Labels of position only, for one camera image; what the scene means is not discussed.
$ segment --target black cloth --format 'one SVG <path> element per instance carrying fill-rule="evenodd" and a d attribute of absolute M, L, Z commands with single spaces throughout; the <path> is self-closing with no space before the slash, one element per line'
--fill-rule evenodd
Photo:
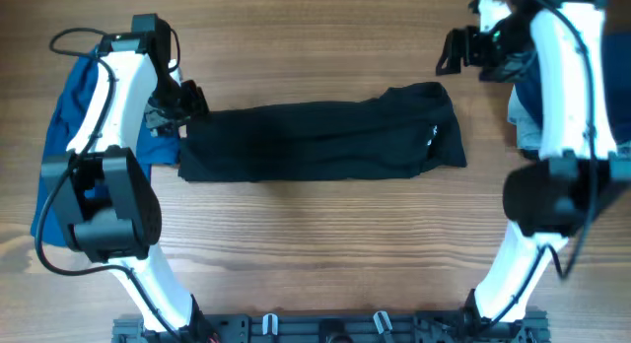
<path fill-rule="evenodd" d="M 360 103 L 211 112 L 180 141 L 187 181 L 410 178 L 466 167 L 452 101 L 439 83 L 390 88 Z"/>

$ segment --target blue cloth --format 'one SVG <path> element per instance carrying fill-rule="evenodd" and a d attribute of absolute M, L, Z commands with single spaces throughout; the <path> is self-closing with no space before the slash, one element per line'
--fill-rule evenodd
<path fill-rule="evenodd" d="M 57 108 L 50 120 L 42 159 L 65 153 L 66 146 L 77 134 L 86 116 L 98 78 L 97 62 L 88 58 L 79 58 L 77 60 L 68 76 L 66 86 L 57 101 Z M 173 137 L 152 137 L 143 120 L 136 146 L 136 159 L 148 178 L 151 174 L 151 165 L 176 164 L 178 153 L 179 140 L 176 135 Z M 35 235 L 35 226 L 41 213 L 41 207 L 47 195 L 46 187 L 40 175 L 35 217 L 31 225 L 31 235 L 33 236 Z M 43 241 L 53 245 L 66 246 L 53 209 L 50 209 L 46 217 Z"/>
<path fill-rule="evenodd" d="M 631 140 L 631 34 L 611 34 L 602 39 L 602 75 L 607 115 L 618 144 Z M 515 84 L 520 102 L 542 127 L 543 105 L 539 63 L 528 70 L 526 80 Z"/>

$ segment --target wooden surface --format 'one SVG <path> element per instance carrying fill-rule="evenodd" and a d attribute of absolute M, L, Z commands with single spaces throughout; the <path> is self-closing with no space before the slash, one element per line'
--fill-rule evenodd
<path fill-rule="evenodd" d="M 470 0 L 0 0 L 0 342 L 108 342 L 138 311 L 113 276 L 62 278 L 29 234 L 48 120 L 71 58 L 47 51 L 76 26 L 129 29 L 157 12 L 180 36 L 184 75 L 212 109 L 360 101 L 434 81 L 446 33 L 475 23 Z M 631 0 L 611 0 L 610 31 Z M 89 48 L 89 36 L 68 47 Z M 469 161 L 411 180 L 188 184 L 155 168 L 161 242 L 207 313 L 456 309 L 485 275 L 506 226 L 501 191 L 524 162 L 506 119 L 510 86 L 477 70 L 438 79 Z M 544 275 L 531 304 L 554 342 L 631 340 L 631 196 L 595 225 L 572 280 Z M 46 249 L 59 265 L 86 260 Z"/>

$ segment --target black cable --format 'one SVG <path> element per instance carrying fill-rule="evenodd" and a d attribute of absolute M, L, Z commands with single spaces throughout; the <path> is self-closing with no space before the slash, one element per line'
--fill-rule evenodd
<path fill-rule="evenodd" d="M 177 38 L 177 33 L 175 32 L 173 28 L 171 28 L 171 33 L 173 33 L 175 37 L 175 46 L 177 46 L 177 60 L 175 61 L 175 66 L 169 69 L 169 73 L 174 72 L 177 69 L 177 67 L 179 67 L 179 38 Z"/>
<path fill-rule="evenodd" d="M 104 107 L 101 110 L 101 113 L 99 114 L 99 118 L 97 119 L 97 123 L 95 124 L 95 128 L 93 132 L 90 134 L 86 147 L 84 147 L 84 149 L 76 156 L 76 158 L 68 166 L 66 171 L 63 172 L 63 174 L 61 175 L 61 177 L 59 178 L 59 180 L 57 181 L 53 189 L 50 191 L 50 193 L 46 197 L 46 200 L 44 201 L 44 204 L 41 208 L 41 213 L 39 214 L 39 219 L 37 220 L 37 225 L 35 227 L 35 252 L 37 254 L 37 258 L 39 259 L 41 264 L 50 272 L 63 275 L 63 276 L 77 277 L 77 276 L 99 273 L 99 272 L 108 271 L 108 270 L 118 270 L 118 271 L 123 272 L 127 276 L 127 278 L 131 281 L 133 286 L 136 288 L 136 290 L 138 291 L 138 294 L 142 298 L 145 305 L 147 305 L 147 308 L 152 313 L 152 315 L 160 322 L 160 324 L 162 324 L 165 327 L 165 329 L 169 332 L 169 334 L 173 337 L 173 339 L 176 342 L 181 342 L 180 337 L 173 331 L 173 329 L 169 326 L 169 324 L 165 321 L 165 319 L 160 315 L 160 312 L 158 311 L 158 309 L 156 309 L 154 304 L 151 302 L 150 298 L 145 293 L 145 290 L 143 289 L 140 281 L 134 275 L 132 269 L 126 268 L 121 265 L 110 264 L 110 265 L 104 265 L 104 266 L 100 266 L 96 268 L 89 268 L 89 269 L 83 269 L 83 270 L 66 270 L 66 269 L 58 268 L 54 266 L 52 263 L 50 263 L 50 261 L 48 261 L 48 259 L 46 258 L 45 253 L 43 252 L 43 227 L 46 222 L 46 216 L 48 215 L 50 207 L 52 206 L 52 202 L 54 201 L 54 198 L 59 193 L 61 186 L 63 185 L 65 180 L 68 178 L 68 176 L 70 176 L 70 174 L 75 170 L 75 168 L 79 166 L 81 161 L 86 157 L 90 149 L 94 146 L 95 142 L 97 142 L 97 139 L 101 137 L 100 132 L 105 122 L 107 111 L 109 110 L 109 107 L 111 105 L 111 99 L 113 98 L 115 83 L 116 83 L 116 77 L 111 67 L 109 67 L 109 65 L 105 61 L 101 60 L 97 56 L 93 56 L 91 54 L 83 53 L 83 52 L 62 50 L 54 46 L 54 44 L 61 37 L 67 34 L 71 34 L 71 33 L 94 33 L 94 34 L 101 34 L 101 35 L 106 35 L 107 33 L 96 30 L 96 29 L 91 29 L 91 28 L 68 29 L 55 35 L 50 40 L 50 44 L 48 45 L 48 48 L 52 52 L 55 52 L 58 54 L 89 58 L 89 59 L 92 59 L 93 61 L 100 63 L 107 71 L 107 80 L 109 82 L 109 86 L 107 88 L 107 95 L 105 97 Z"/>
<path fill-rule="evenodd" d="M 537 257 L 535 258 L 534 263 L 532 264 L 532 267 L 528 271 L 526 279 L 522 283 L 522 286 L 517 291 L 517 293 L 513 296 L 513 299 L 511 300 L 511 302 L 490 323 L 483 326 L 477 332 L 478 334 L 496 325 L 519 302 L 520 298 L 526 291 L 526 288 L 530 284 L 530 281 L 532 280 L 532 277 L 534 276 L 536 268 L 541 262 L 541 258 L 543 257 L 545 250 L 547 249 L 550 250 L 550 253 L 552 254 L 552 259 L 554 261 L 554 268 L 559 278 L 561 280 L 568 279 L 568 277 L 570 276 L 570 273 L 572 272 L 572 269 L 576 265 L 576 262 L 581 253 L 581 250 L 583 249 L 583 246 L 585 245 L 585 240 L 587 239 L 587 236 L 590 232 L 590 228 L 593 223 L 593 218 L 596 214 L 597 188 L 598 188 L 597 160 L 596 160 L 596 126 L 595 126 L 596 99 L 595 99 L 595 87 L 594 87 L 594 72 L 592 68 L 592 63 L 590 62 L 590 58 L 589 58 L 589 51 L 588 51 L 587 46 L 585 45 L 585 42 L 581 38 L 581 34 L 576 30 L 574 25 L 572 25 L 572 23 L 561 12 L 559 12 L 558 9 L 556 9 L 554 6 L 552 6 L 549 2 L 545 0 L 533 0 L 533 1 L 539 4 L 542 8 L 549 10 L 552 14 L 554 14 L 555 17 L 557 17 L 568 28 L 568 30 L 574 36 L 574 39 L 576 40 L 579 46 L 579 51 L 581 52 L 581 55 L 583 57 L 583 61 L 585 62 L 585 69 L 586 69 L 586 74 L 587 74 L 587 79 L 588 79 L 588 85 L 587 85 L 588 99 L 589 99 L 588 101 L 589 103 L 588 136 L 589 136 L 589 144 L 590 144 L 589 145 L 590 146 L 590 167 L 589 167 L 588 211 L 585 217 L 585 222 L 583 224 L 583 230 L 581 231 L 581 236 L 579 237 L 574 247 L 574 251 L 572 252 L 572 255 L 566 266 L 566 269 L 565 270 L 562 269 L 561 261 L 559 260 L 559 255 L 551 244 L 548 243 L 544 245 L 543 247 L 540 247 Z"/>

